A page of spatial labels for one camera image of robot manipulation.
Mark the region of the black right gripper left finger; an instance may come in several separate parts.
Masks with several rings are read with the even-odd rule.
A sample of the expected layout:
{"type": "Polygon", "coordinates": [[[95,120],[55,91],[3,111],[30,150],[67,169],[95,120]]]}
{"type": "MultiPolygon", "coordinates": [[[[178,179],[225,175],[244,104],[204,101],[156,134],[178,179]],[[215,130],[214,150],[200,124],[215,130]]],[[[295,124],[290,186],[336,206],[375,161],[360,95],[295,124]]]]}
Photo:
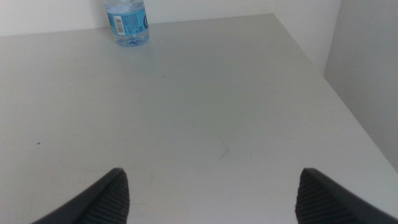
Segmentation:
{"type": "Polygon", "coordinates": [[[113,168],[34,224],[126,223],[129,207],[127,175],[122,168],[113,168]]]}

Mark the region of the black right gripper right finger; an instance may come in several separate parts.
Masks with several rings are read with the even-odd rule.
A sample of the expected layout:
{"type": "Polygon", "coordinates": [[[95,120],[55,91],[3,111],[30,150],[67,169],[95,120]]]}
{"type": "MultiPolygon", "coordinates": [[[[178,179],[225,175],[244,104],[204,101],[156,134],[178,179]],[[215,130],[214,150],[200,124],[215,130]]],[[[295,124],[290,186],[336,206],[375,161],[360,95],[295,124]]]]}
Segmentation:
{"type": "Polygon", "coordinates": [[[295,204],[299,224],[397,224],[397,218],[314,168],[300,175],[295,204]]]}

